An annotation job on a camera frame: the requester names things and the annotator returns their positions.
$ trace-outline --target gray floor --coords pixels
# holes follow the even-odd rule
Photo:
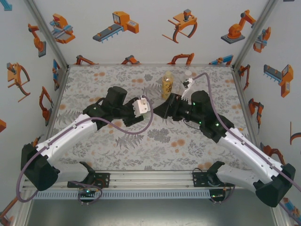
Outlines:
[[[209,200],[36,200],[28,226],[274,226],[271,210],[246,190],[213,205]]]

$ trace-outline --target yellow bottle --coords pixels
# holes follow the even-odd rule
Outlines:
[[[174,76],[170,71],[165,72],[162,77],[162,98],[167,100],[173,89]]]

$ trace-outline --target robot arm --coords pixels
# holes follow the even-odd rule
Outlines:
[[[219,115],[222,122],[229,129],[226,130],[215,116],[210,98],[205,91],[194,92],[191,95],[191,102],[192,104],[190,105],[180,95],[172,93],[166,102],[154,109],[154,113],[162,118],[170,116],[174,121],[184,119],[199,124],[200,131],[207,138],[212,139],[218,145],[228,148],[253,170],[248,172],[232,168],[218,161],[208,170],[213,184],[224,182],[247,188],[255,192],[257,197],[265,204],[276,207],[292,186],[277,170],[293,180],[295,168],[290,164],[282,165],[268,157],[248,141],[234,127],[232,122]],[[260,153],[273,167],[251,150],[250,147]]]
[[[39,191],[48,189],[56,182],[80,181],[85,184],[93,183],[94,170],[85,162],[73,165],[56,165],[56,163],[80,139],[107,125],[104,121],[91,120],[93,117],[99,117],[108,122],[114,119],[122,119],[127,127],[143,121],[141,114],[150,109],[146,99],[135,97],[124,105],[126,95],[127,91],[123,88],[109,88],[106,98],[101,98],[95,104],[88,106],[83,114],[79,115],[73,123],[61,132],[35,147],[31,144],[23,147],[21,170],[37,152],[43,150],[24,172]]]

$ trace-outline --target white wall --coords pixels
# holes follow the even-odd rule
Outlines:
[[[46,55],[39,58],[33,44],[33,35],[28,31],[28,23],[36,25],[23,1],[10,1],[12,11],[0,7],[0,119],[7,128],[0,133],[0,210],[16,196],[15,187],[20,173],[21,150],[24,144],[32,142],[42,133],[46,134],[45,121],[39,107],[39,96],[44,86],[54,103],[58,91],[54,91],[52,64],[55,55],[47,43]],[[38,36],[45,40],[41,32]],[[17,86],[8,88],[13,83],[7,81],[6,63],[18,62],[28,72],[30,82],[23,88],[31,94],[18,103],[23,96]],[[44,106],[50,103],[44,98]]]
[[[195,53],[192,63],[208,64],[227,55],[236,57],[246,39],[228,44],[221,36],[240,21],[240,14],[250,10],[258,19],[266,0],[39,0],[36,4],[45,21],[49,23],[54,13],[62,15],[73,26],[76,38],[67,44],[57,43],[68,63],[76,62],[82,55],[97,63],[120,64],[125,57],[134,55],[141,63],[166,64],[178,54]],[[178,34],[179,44],[165,38],[172,37],[174,25],[168,22],[186,9],[198,18],[198,28],[189,39]],[[124,11],[139,24],[140,32],[121,32],[103,43],[92,39],[98,32],[113,24],[112,13]],[[251,25],[245,24],[242,34],[246,37]]]
[[[261,53],[250,50],[242,64],[251,66],[250,85],[245,90],[246,99],[254,98],[256,102],[264,105],[260,141],[282,152],[286,163],[296,168],[295,181],[299,185],[301,184],[301,138],[294,139],[290,145],[290,121],[293,123],[292,133],[301,132],[300,8],[300,1],[279,1],[264,26],[264,29],[271,27],[267,46]],[[281,97],[281,88],[277,82],[263,75],[265,64],[279,71],[282,71],[287,64],[292,66],[294,79],[291,81],[291,92],[286,97]],[[255,117],[256,115],[253,115],[253,122],[257,127]],[[301,208],[301,195],[296,188],[293,187],[287,197],[299,209]]]

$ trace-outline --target floral tablecloth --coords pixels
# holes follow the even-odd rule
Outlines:
[[[142,94],[151,99],[154,107],[164,102],[161,98],[161,78],[170,70],[177,78],[189,69],[192,76],[207,72],[210,76],[214,102],[219,114],[235,123],[248,137],[245,119],[229,67],[178,66],[74,66],[71,67],[64,88],[52,135],[71,122],[90,104],[105,97],[112,86],[128,91],[125,102]],[[205,77],[196,80],[195,89],[208,91]],[[143,129],[150,119],[126,128],[122,120],[113,123],[129,131]],[[89,138],[80,140],[60,159],[61,163],[85,161],[95,170],[191,170],[208,169],[215,161],[247,169],[247,166],[229,150],[217,146],[199,130],[182,121],[154,116],[147,131],[140,135],[127,135],[105,126]]]

